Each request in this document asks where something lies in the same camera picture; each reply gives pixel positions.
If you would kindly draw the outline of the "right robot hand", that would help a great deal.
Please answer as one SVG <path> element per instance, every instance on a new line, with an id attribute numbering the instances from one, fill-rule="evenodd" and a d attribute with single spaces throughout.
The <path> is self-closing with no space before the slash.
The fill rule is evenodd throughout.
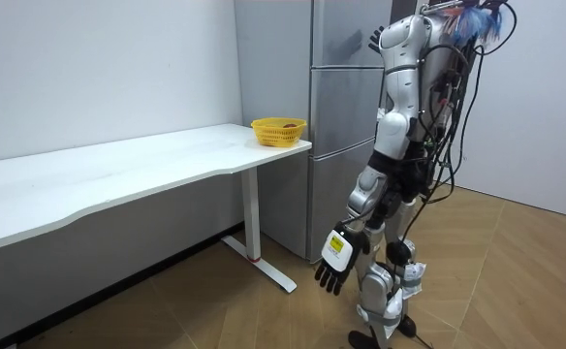
<path id="1" fill-rule="evenodd" d="M 381 36 L 384 30 L 385 30 L 384 26 L 379 26 L 369 38 L 370 42 L 368 44 L 368 47 L 378 54 L 381 53 L 381 49 L 382 49 Z"/>

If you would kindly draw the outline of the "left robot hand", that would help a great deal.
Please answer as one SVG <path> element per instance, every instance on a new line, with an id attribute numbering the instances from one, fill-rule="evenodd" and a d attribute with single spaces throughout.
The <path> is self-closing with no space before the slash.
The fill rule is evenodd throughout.
<path id="1" fill-rule="evenodd" d="M 365 232 L 354 232 L 337 223 L 323 245 L 322 261 L 314 278 L 328 293 L 338 296 L 361 253 L 369 252 L 369 239 Z"/>

